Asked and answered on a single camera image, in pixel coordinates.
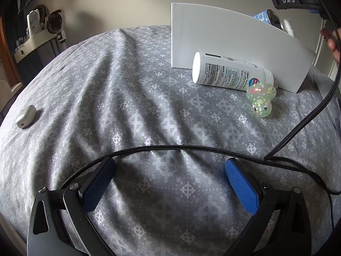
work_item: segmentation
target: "bed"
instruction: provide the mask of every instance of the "bed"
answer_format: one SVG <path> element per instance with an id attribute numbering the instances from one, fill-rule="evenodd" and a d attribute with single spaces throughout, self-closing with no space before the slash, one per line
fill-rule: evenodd
<path id="1" fill-rule="evenodd" d="M 332 85 L 312 66 L 297 94 L 278 89 L 271 115 L 258 118 L 245 92 L 196 85 L 191 70 L 171 68 L 170 36 L 170 26 L 94 36 L 57 56 L 19 95 L 0 127 L 0 212 L 24 240 L 38 188 L 59 188 L 91 160 L 152 144 L 205 145 L 262 159 Z M 14 120 L 29 104 L 38 113 L 22 130 Z M 278 154 L 317 172 L 335 190 L 339 116 L 333 99 Z M 116 158 L 115 178 L 89 217 L 117 255 L 222 255 L 251 217 L 227 182 L 226 159 L 196 151 Z M 243 166 L 274 188 L 303 190 L 316 252 L 331 233 L 324 191 L 301 173 Z M 335 223 L 340 202 L 333 197 Z"/>

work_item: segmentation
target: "black fan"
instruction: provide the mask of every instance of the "black fan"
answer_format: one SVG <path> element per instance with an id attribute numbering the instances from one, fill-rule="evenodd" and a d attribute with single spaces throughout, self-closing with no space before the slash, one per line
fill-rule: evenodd
<path id="1" fill-rule="evenodd" d="M 60 9 L 52 12 L 48 17 L 46 28 L 50 34 L 57 34 L 64 28 L 64 15 Z"/>

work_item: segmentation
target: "white plastic bottle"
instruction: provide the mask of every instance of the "white plastic bottle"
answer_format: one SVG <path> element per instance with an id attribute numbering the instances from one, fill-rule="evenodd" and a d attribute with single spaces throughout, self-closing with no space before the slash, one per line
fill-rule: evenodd
<path id="1" fill-rule="evenodd" d="M 196 52 L 194 83 L 246 91 L 254 83 L 274 84 L 272 73 L 260 66 L 225 56 Z"/>

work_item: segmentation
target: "gray fabric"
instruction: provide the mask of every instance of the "gray fabric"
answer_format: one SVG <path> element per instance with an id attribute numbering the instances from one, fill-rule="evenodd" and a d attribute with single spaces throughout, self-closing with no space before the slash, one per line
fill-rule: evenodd
<path id="1" fill-rule="evenodd" d="M 191 70 L 170 68 L 170 36 L 170 26 L 154 26 L 92 37 L 57 56 L 20 94 L 0 127 L 0 212 L 23 238 L 38 187 L 58 188 L 99 156 L 140 145 L 196 144 L 261 159 L 332 84 L 312 67 L 299 93 L 279 89 L 272 114 L 262 119 L 245 92 L 196 85 Z M 278 155 L 338 190 L 339 115 L 331 103 Z M 22 130 L 14 120 L 29 104 L 39 113 Z M 251 217 L 227 183 L 226 159 L 190 151 L 117 158 L 117 174 L 90 218 L 117 255 L 222 255 Z M 320 187 L 301 173 L 244 166 L 260 182 L 303 190 L 317 251 L 331 232 Z M 333 203 L 337 222 L 340 198 Z"/>

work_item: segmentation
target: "white box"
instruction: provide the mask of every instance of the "white box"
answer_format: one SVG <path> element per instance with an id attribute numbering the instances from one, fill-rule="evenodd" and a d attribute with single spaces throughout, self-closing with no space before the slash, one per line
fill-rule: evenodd
<path id="1" fill-rule="evenodd" d="M 172 3 L 174 68 L 192 69 L 198 51 L 260 65 L 273 74 L 280 88 L 296 93 L 315 53 L 286 32 L 232 10 Z"/>

